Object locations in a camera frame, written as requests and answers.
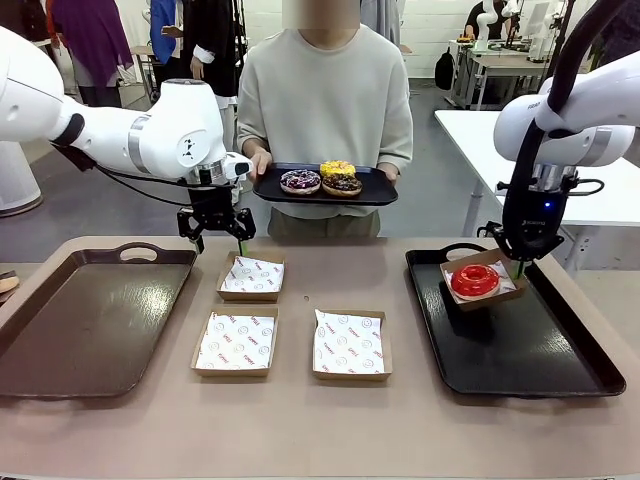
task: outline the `black backpack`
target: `black backpack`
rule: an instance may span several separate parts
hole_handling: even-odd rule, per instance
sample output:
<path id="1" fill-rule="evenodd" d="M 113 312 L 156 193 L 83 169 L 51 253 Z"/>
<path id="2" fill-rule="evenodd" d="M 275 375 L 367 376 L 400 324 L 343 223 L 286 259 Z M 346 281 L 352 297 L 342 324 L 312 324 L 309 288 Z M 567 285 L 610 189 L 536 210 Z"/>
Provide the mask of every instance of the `black backpack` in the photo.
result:
<path id="1" fill-rule="evenodd" d="M 453 56 L 451 48 L 442 54 L 438 63 L 436 63 L 436 85 L 442 90 L 450 90 L 453 81 Z"/>

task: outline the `cardboard box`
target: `cardboard box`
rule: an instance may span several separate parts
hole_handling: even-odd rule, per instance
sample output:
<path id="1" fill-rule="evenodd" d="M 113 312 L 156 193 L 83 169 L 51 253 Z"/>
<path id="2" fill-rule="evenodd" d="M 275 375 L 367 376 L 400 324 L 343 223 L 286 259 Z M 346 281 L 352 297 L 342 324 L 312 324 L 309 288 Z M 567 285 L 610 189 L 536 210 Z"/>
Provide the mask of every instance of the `cardboard box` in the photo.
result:
<path id="1" fill-rule="evenodd" d="M 451 285 L 447 280 L 445 271 L 453 273 L 460 268 L 466 267 L 467 265 L 491 265 L 498 261 L 502 261 L 502 264 L 507 269 L 507 272 L 509 272 L 509 265 L 511 264 L 511 260 L 509 260 L 498 248 L 496 248 L 495 250 L 487 250 L 486 252 L 469 255 L 467 257 L 453 260 L 451 262 L 443 263 L 442 265 L 440 265 L 440 271 L 442 272 L 444 283 L 447 285 L 447 288 L 449 289 L 453 300 L 462 311 L 469 312 L 478 308 L 497 305 L 498 303 L 521 297 L 524 294 L 527 288 L 527 280 L 524 277 L 519 278 L 518 280 L 514 280 L 513 278 L 511 278 L 511 281 L 516 286 L 515 290 L 503 294 L 496 294 L 493 297 L 484 298 L 482 300 L 467 302 L 459 298 L 453 292 L 453 290 L 451 290 Z"/>
<path id="2" fill-rule="evenodd" d="M 324 313 L 332 313 L 335 315 L 354 315 L 358 317 L 371 317 L 371 318 L 379 318 L 380 319 L 380 340 L 382 343 L 382 355 L 384 356 L 384 372 L 382 373 L 372 373 L 372 374 L 352 374 L 352 373 L 331 373 L 325 372 L 324 370 L 315 370 L 313 368 L 313 374 L 322 380 L 365 380 L 371 382 L 384 382 L 389 378 L 389 375 L 393 372 L 393 359 L 391 356 L 391 338 L 388 328 L 388 322 L 384 312 L 372 312 L 367 310 L 324 310 L 319 308 L 321 312 Z M 315 332 L 318 328 L 318 319 L 315 319 L 316 328 L 314 329 L 314 343 L 315 343 Z M 315 352 L 315 344 L 313 346 L 313 351 L 311 352 L 311 361 L 313 365 L 314 361 L 314 352 Z"/>
<path id="3" fill-rule="evenodd" d="M 276 303 L 278 301 L 278 296 L 280 295 L 280 291 L 282 291 L 282 286 L 280 287 L 280 291 L 278 292 L 266 292 L 266 293 L 257 293 L 257 292 L 223 292 L 222 285 L 224 284 L 227 275 L 231 271 L 233 264 L 236 260 L 236 257 L 241 256 L 238 252 L 232 251 L 227 255 L 227 259 L 224 262 L 222 270 L 220 271 L 220 276 L 218 277 L 218 282 L 216 284 L 216 290 L 218 295 L 225 302 L 239 302 L 239 303 Z M 253 258 L 255 260 L 262 260 L 264 262 L 271 263 L 281 263 L 285 265 L 285 256 L 283 253 L 278 251 L 264 251 L 264 252 L 251 252 L 247 255 L 242 255 L 246 258 Z"/>
<path id="4" fill-rule="evenodd" d="M 273 336 L 271 337 L 271 351 L 269 353 L 269 363 L 267 368 L 246 369 L 246 370 L 217 370 L 198 368 L 198 356 L 200 354 L 200 348 L 202 340 L 204 339 L 207 327 L 209 325 L 209 318 L 204 322 L 198 342 L 196 343 L 195 351 L 193 352 L 193 358 L 191 359 L 191 369 L 198 375 L 203 377 L 266 377 L 269 374 L 271 365 L 273 363 L 273 353 L 276 347 L 276 335 L 278 333 L 278 308 L 277 307 L 224 307 L 217 306 L 214 308 L 212 314 L 217 315 L 233 315 L 233 316 L 256 316 L 256 317 L 270 317 L 274 319 L 273 324 Z"/>

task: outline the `gray floor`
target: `gray floor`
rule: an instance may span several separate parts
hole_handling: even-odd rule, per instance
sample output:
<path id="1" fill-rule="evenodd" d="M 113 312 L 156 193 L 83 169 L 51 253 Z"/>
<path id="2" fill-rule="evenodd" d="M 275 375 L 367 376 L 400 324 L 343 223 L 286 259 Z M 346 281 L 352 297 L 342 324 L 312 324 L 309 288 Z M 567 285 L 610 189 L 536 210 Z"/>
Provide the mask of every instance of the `gray floor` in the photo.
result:
<path id="1" fill-rule="evenodd" d="M 467 211 L 474 174 L 434 118 L 448 108 L 440 91 L 413 85 L 411 107 L 415 121 L 414 163 L 401 179 L 400 199 L 382 209 L 382 235 L 387 237 L 457 237 Z M 123 98 L 129 108 L 146 110 L 140 87 Z M 25 146 L 47 152 L 42 145 Z M 639 155 L 636 147 L 631 158 Z M 57 152 L 32 163 L 45 202 L 36 210 L 0 219 L 0 263 L 40 262 L 64 241 L 82 235 L 176 235 L 177 207 L 144 198 L 105 178 L 99 172 L 80 173 Z M 186 201 L 180 189 L 144 184 L 150 193 Z M 252 209 L 258 234 L 266 235 L 269 209 L 253 193 L 242 196 L 242 206 Z M 480 221 L 499 220 L 497 201 L 487 195 Z M 640 269 L 640 229 L 604 229 L 590 253 L 588 268 Z M 562 260 L 571 242 L 555 252 Z"/>

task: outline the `red donut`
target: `red donut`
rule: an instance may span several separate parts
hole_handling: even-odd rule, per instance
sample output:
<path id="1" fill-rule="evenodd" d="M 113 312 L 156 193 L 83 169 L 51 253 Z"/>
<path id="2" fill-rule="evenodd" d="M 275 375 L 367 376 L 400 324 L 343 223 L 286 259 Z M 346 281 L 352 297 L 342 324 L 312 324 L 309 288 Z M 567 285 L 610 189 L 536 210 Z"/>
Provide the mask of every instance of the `red donut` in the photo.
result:
<path id="1" fill-rule="evenodd" d="M 492 297 L 500 289 L 500 275 L 486 265 L 467 265 L 451 277 L 451 290 L 462 300 Z"/>

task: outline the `black tray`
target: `black tray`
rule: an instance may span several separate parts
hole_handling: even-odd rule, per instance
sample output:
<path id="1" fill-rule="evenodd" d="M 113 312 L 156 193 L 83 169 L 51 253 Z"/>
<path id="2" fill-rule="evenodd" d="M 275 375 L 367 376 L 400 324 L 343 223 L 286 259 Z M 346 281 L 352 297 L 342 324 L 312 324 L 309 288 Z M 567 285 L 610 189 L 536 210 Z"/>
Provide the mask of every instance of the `black tray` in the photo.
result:
<path id="1" fill-rule="evenodd" d="M 357 205 L 382 207 L 398 199 L 398 192 L 382 170 L 356 167 L 356 177 L 362 182 L 362 193 L 353 198 L 332 197 L 322 188 L 313 195 L 291 195 L 280 188 L 280 177 L 290 170 L 312 170 L 320 173 L 320 165 L 304 163 L 274 163 L 253 187 L 260 198 L 276 203 L 306 203 L 310 205 Z"/>
<path id="2" fill-rule="evenodd" d="M 620 395 L 626 382 L 560 293 L 535 265 L 525 294 L 463 312 L 440 264 L 457 249 L 412 250 L 407 263 L 444 382 L 461 394 L 523 398 Z"/>
<path id="3" fill-rule="evenodd" d="M 144 248 L 154 260 L 123 259 Z M 73 252 L 0 329 L 0 396 L 115 397 L 135 387 L 196 259 L 130 243 Z"/>

